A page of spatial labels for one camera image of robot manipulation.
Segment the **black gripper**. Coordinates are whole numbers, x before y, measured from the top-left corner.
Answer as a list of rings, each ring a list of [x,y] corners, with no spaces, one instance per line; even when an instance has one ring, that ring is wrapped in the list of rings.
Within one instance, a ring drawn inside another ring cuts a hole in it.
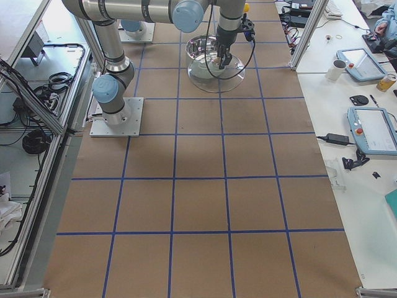
[[[235,43],[237,37],[237,30],[226,30],[220,25],[216,28],[216,42],[217,46],[217,57],[219,58],[219,69],[223,70],[228,66],[232,59],[230,53],[230,47]]]

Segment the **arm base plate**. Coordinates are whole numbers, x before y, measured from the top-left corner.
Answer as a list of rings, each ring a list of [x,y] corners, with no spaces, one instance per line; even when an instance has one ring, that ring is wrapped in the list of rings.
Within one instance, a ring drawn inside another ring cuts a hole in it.
[[[140,135],[143,97],[125,97],[125,106],[117,114],[102,112],[99,104],[92,118],[91,137],[138,137]]]
[[[121,20],[118,33],[122,43],[152,43],[154,23]]]

